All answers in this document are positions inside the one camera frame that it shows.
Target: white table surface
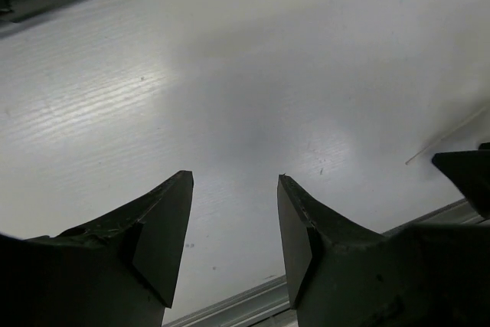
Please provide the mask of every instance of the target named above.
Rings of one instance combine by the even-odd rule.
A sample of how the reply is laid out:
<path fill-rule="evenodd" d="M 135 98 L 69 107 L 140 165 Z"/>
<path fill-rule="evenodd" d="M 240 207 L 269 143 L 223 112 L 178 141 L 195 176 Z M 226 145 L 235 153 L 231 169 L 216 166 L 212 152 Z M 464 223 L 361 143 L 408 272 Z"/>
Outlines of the white table surface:
<path fill-rule="evenodd" d="M 0 229 L 194 172 L 169 322 L 283 274 L 277 175 L 385 231 L 461 194 L 404 163 L 490 96 L 490 0 L 87 0 L 0 40 Z M 483 116 L 437 150 L 474 149 Z"/>

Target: metal edge strip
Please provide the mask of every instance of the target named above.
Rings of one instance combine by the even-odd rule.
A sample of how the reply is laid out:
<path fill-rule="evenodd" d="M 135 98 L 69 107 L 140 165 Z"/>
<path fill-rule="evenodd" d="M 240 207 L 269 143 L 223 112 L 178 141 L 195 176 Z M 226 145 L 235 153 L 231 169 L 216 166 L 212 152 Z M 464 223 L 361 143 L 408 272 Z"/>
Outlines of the metal edge strip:
<path fill-rule="evenodd" d="M 478 224 L 479 216 L 466 199 L 449 204 L 384 233 L 393 235 L 409 224 Z M 289 309 L 286 275 L 238 294 L 162 327 L 249 327 Z"/>

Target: thin wire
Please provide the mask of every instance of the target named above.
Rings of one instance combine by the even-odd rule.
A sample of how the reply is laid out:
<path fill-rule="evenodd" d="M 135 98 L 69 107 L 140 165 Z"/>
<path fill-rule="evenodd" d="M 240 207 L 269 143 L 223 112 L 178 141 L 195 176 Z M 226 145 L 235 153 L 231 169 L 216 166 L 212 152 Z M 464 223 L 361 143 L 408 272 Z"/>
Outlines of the thin wire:
<path fill-rule="evenodd" d="M 434 146 L 439 145 L 441 142 L 445 141 L 448 139 L 450 136 L 452 136 L 456 131 L 460 130 L 462 127 L 467 126 L 470 124 L 471 121 L 475 120 L 478 118 L 480 115 L 482 115 L 485 111 L 488 110 L 488 105 L 476 110 L 473 114 L 467 116 L 465 119 L 463 119 L 461 122 L 459 122 L 455 127 L 452 129 L 444 132 L 441 136 L 437 137 L 434 139 L 431 143 L 429 143 L 427 146 L 423 147 L 419 152 L 417 152 L 415 155 L 410 157 L 407 162 L 405 162 L 405 165 L 410 164 L 414 159 L 416 159 L 418 156 L 422 155 L 423 153 L 429 151 L 431 148 Z"/>

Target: white tabletop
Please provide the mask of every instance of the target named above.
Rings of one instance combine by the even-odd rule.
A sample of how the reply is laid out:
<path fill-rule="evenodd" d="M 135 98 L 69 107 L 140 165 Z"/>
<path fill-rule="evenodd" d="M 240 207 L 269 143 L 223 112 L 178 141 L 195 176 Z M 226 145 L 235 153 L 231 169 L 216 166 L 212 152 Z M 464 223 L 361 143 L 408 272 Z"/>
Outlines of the white tabletop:
<path fill-rule="evenodd" d="M 384 231 L 461 194 L 405 165 L 490 96 L 490 0 L 87 0 L 0 40 L 0 229 L 194 172 L 171 321 L 283 274 L 277 175 Z"/>

